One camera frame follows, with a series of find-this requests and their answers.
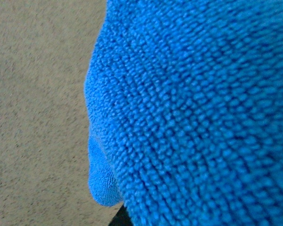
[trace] blue cloth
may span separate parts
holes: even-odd
[[[283,0],[109,0],[89,187],[136,226],[283,226]]]

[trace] speckled floor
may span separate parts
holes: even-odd
[[[83,81],[105,0],[0,0],[0,226],[106,226]]]

